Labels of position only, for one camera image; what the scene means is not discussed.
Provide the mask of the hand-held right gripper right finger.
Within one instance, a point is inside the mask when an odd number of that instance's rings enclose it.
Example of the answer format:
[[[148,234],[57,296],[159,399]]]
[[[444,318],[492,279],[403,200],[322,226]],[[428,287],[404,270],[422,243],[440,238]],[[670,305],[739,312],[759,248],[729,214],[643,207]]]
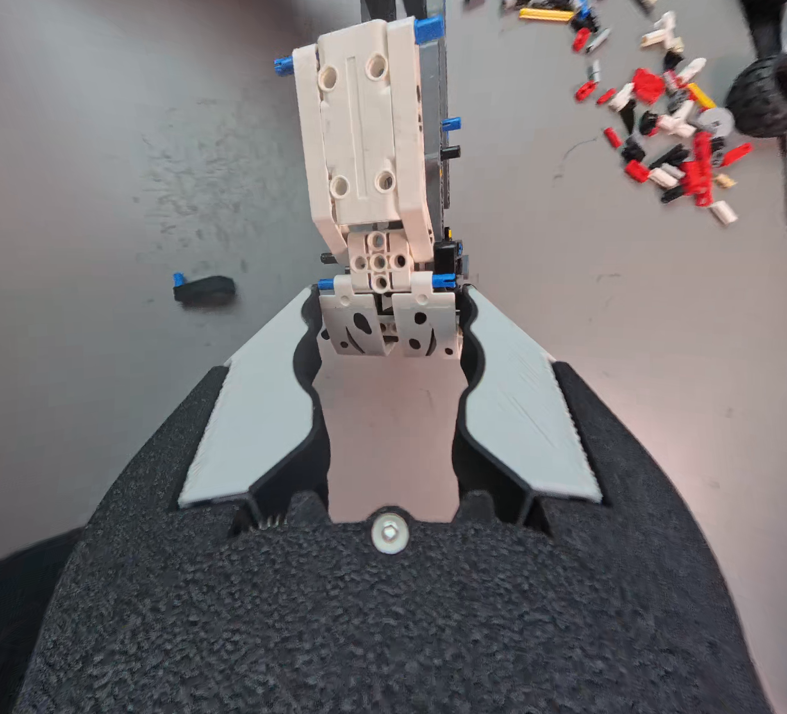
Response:
[[[465,286],[463,299],[467,389],[455,440],[526,492],[602,503],[556,360],[476,287]]]

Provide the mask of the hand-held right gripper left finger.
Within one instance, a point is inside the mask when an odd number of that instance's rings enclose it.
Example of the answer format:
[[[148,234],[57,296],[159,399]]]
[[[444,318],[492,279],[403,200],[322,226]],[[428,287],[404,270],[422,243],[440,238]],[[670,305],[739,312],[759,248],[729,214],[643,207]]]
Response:
[[[314,387],[322,326],[319,291],[306,287],[230,357],[180,508],[287,509],[306,491],[329,506],[330,440]]]

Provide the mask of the white toy truck model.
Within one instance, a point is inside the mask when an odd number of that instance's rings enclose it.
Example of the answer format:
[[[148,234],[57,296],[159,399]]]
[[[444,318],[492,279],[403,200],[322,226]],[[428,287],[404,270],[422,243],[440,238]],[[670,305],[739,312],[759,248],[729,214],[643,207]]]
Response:
[[[458,359],[466,271],[445,227],[446,0],[360,0],[360,23],[275,62],[293,76],[312,221],[342,273],[320,280],[339,355]]]

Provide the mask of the black bent toy beam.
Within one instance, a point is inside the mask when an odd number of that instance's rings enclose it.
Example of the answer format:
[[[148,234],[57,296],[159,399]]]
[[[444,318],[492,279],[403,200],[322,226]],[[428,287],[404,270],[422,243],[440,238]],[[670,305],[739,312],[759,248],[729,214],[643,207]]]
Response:
[[[172,294],[183,307],[227,306],[237,298],[235,282],[228,276],[213,275],[189,280],[183,273],[172,275]]]

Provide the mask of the pile of red white toy pieces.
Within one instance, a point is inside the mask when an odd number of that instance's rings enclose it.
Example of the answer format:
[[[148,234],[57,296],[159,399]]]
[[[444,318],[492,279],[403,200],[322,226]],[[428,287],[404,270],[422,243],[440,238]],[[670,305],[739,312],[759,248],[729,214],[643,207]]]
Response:
[[[707,61],[685,60],[676,25],[674,11],[666,11],[639,42],[642,49],[663,49],[658,70],[638,67],[620,88],[603,89],[600,63],[592,60],[574,99],[593,99],[615,115],[618,123],[605,127],[602,135],[630,181],[652,184],[663,204],[692,198],[695,206],[709,210],[727,227],[738,216],[727,201],[714,198],[714,191],[734,185],[723,168],[739,162],[753,147],[749,142],[729,145],[732,113],[697,84]]]

